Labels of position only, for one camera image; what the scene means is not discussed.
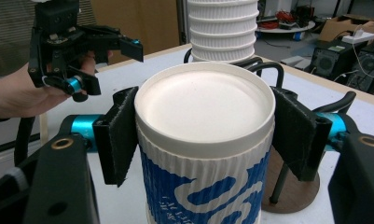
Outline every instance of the white table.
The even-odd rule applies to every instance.
[[[72,99],[64,102],[47,113],[42,121],[48,122],[48,129],[42,127],[41,132],[48,131],[49,138],[59,130],[62,120],[71,114],[104,114],[112,102],[112,94],[132,86],[141,86],[145,80],[157,72],[183,63],[184,55],[190,45],[164,50],[145,57],[144,63],[127,61],[102,68],[97,77],[102,88],[101,96],[90,96],[84,103],[75,103]],[[306,74],[299,70],[285,67],[284,88],[298,94],[298,100],[310,109],[333,103],[350,89],[337,83]],[[263,79],[269,85],[275,85],[275,70],[263,72]],[[363,133],[374,135],[374,96],[357,91],[357,98],[348,113],[358,124]],[[327,185],[334,171],[339,154],[328,152],[324,156],[319,169],[321,177],[320,190],[313,203],[294,214],[280,215],[262,212],[261,223],[333,223]],[[145,189],[140,160],[140,152],[136,150],[127,180],[118,189],[116,186],[104,184],[101,165],[97,154],[89,154],[89,162],[96,188],[100,219],[103,224],[146,224]]]

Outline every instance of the brown round base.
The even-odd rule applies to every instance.
[[[300,211],[312,203],[320,188],[320,177],[317,174],[312,182],[301,182],[288,172],[279,202],[271,203],[269,197],[273,193],[279,173],[282,170],[283,159],[272,148],[267,171],[266,187],[262,199],[262,210],[271,213],[288,214]]]

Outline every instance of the blue label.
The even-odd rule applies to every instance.
[[[159,224],[214,223],[213,220],[221,224],[254,223],[260,211],[269,154],[267,152],[260,163],[246,169],[248,181],[236,195],[213,210],[195,213],[177,201],[174,191],[177,187],[192,183],[196,179],[171,174],[161,169],[141,150],[145,191],[151,216]],[[237,179],[234,177],[225,177],[206,189],[189,194],[186,200],[194,205],[206,204],[232,189],[236,182]],[[235,207],[234,205],[238,209],[229,210],[229,206]]]

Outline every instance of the white lid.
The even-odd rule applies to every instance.
[[[161,71],[135,99],[137,124],[148,139],[196,158],[227,157],[253,147],[271,128],[274,107],[274,95],[260,77],[224,63]]]

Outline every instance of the robotic arm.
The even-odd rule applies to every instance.
[[[52,0],[35,5],[28,72],[37,88],[52,86],[83,102],[100,95],[96,77],[79,71],[78,59],[94,51],[97,63],[108,63],[107,51],[120,52],[140,62],[143,46],[119,29],[108,26],[78,26],[78,0]]]

